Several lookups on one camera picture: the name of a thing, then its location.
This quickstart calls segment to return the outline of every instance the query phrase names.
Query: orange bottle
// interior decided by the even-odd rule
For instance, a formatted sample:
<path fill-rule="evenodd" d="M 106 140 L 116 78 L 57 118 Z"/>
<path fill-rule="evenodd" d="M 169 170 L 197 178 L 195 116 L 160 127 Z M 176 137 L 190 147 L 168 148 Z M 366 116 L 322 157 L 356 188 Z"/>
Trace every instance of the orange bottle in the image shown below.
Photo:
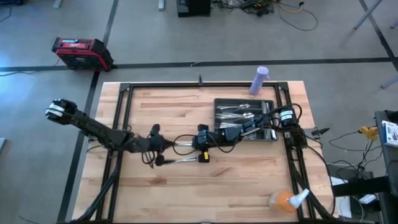
<path fill-rule="evenodd" d="M 269 197 L 268 205 L 276 210 L 294 212 L 307 197 L 308 193 L 310 193 L 308 189 L 304 189 L 298 195 L 286 190 L 276 192 Z"/>

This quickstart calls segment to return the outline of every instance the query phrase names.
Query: wooden tabletop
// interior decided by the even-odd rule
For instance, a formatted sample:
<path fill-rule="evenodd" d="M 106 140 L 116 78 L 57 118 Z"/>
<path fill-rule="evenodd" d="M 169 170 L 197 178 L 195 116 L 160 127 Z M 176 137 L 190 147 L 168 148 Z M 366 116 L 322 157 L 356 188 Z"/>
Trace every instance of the wooden tabletop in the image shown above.
<path fill-rule="evenodd" d="M 96 119 L 109 127 L 119 85 L 104 83 L 99 99 Z M 289 82 L 289 90 L 292 102 L 303 108 L 300 125 L 313 128 L 304 83 Z M 135 88 L 129 124 L 142 136 L 147 136 L 153 124 L 160 124 L 160 133 L 170 140 L 181 134 L 196 134 L 198 124 L 209 124 L 213 129 L 215 98 L 276 102 L 275 90 L 269 87 L 263 87 L 257 96 L 249 95 L 248 89 L 241 87 Z M 308 143 L 322 153 L 317 143 L 311 140 Z M 177 147 L 177 150 L 191 149 Z M 172 149 L 166 150 L 164 156 L 180 158 Z M 140 154 L 125 152 L 114 222 L 297 221 L 296 213 L 275 212 L 268 206 L 272 193 L 292 189 L 283 141 L 243 141 L 229 154 L 210 149 L 210 156 L 209 164 L 191 162 L 151 169 L 141 162 Z M 325 165 L 308 149 L 304 149 L 304 158 L 311 190 L 330 211 L 333 197 Z M 87 154 L 73 218 L 83 214 L 100 191 L 105 159 L 106 150 L 102 148 Z M 108 202 L 107 198 L 104 214 L 107 214 Z"/>

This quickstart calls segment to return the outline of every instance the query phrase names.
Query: silverware organizer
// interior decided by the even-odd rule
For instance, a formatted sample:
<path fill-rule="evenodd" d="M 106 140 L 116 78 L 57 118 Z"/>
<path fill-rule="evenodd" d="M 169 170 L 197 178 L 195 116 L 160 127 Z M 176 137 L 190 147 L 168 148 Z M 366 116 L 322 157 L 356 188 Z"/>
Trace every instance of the silverware organizer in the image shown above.
<path fill-rule="evenodd" d="M 245 99 L 221 99 L 217 98 L 214 100 L 214 129 L 215 131 L 219 128 L 228 124 L 240 125 L 244 124 L 252 118 L 244 118 L 243 116 L 253 116 L 258 118 L 261 115 L 274 109 L 274 102 L 272 100 L 245 100 Z M 219 114 L 231 113 L 237 116 L 241 115 L 242 118 L 230 118 L 221 119 Z M 278 141 L 278 135 L 276 131 L 272 129 L 264 129 L 256 132 L 255 134 L 249 134 L 243 138 L 244 141 Z"/>

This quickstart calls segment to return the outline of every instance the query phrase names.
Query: concrete floor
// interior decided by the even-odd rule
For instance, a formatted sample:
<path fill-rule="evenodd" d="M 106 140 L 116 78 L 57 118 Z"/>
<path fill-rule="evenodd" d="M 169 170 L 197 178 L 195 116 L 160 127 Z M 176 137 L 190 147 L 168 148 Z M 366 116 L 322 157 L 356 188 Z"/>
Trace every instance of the concrete floor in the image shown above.
<path fill-rule="evenodd" d="M 52 8 L 52 3 L 31 0 L 15 6 L 12 16 L 0 23 L 0 71 L 53 65 L 57 58 L 50 48 L 57 36 L 103 38 L 112 1 L 67 0 L 60 9 Z M 214 9 L 210 17 L 179 19 L 175 1 L 167 0 L 166 10 L 159 12 L 155 0 L 119 0 L 108 48 L 118 64 L 387 57 L 369 21 L 353 32 L 364 13 L 358 0 L 307 0 L 305 8 L 319 20 L 311 32 L 288 26 L 277 12 L 257 18 L 240 10 L 228 13 Z M 397 8 L 397 1 L 384 0 L 373 16 L 398 55 L 398 29 L 389 28 L 398 19 Z M 7 9 L 0 6 L 0 19 L 6 15 Z M 283 15 L 298 26 L 313 25 L 306 15 Z M 252 80 L 255 70 L 256 66 L 233 66 L 101 73 L 91 114 L 95 114 L 103 82 L 195 81 L 198 74 L 204 81 Z M 317 126 L 331 128 L 323 138 L 323 155 L 328 162 L 360 161 L 361 152 L 335 149 L 327 140 L 371 125 L 376 110 L 398 110 L 398 84 L 379 88 L 398 75 L 391 62 L 270 65 L 269 70 L 273 80 L 305 82 Z M 47 121 L 44 111 L 56 98 L 72 100 L 83 109 L 92 78 L 93 72 L 69 70 L 0 78 L 0 138 L 8 140 L 0 153 L 2 223 L 25 223 L 18 215 L 38 223 L 57 220 L 78 130 Z M 362 136 L 340 142 L 352 149 L 362 149 L 364 143 Z M 368 158 L 376 158 L 379 152 L 370 152 Z M 84 158 L 82 153 L 70 208 L 75 203 Z M 383 159 L 367 166 L 375 176 L 384 175 L 384 169 Z"/>

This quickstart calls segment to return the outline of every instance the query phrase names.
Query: purple cylinder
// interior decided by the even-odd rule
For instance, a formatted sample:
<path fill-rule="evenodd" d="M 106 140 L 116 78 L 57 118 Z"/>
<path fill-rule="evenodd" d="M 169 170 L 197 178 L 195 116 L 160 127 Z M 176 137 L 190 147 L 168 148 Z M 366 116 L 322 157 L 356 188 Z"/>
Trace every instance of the purple cylinder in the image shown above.
<path fill-rule="evenodd" d="M 259 94 L 263 81 L 268 79 L 268 68 L 265 66 L 258 67 L 256 77 L 254 77 L 254 80 L 251 83 L 249 93 L 252 95 Z"/>

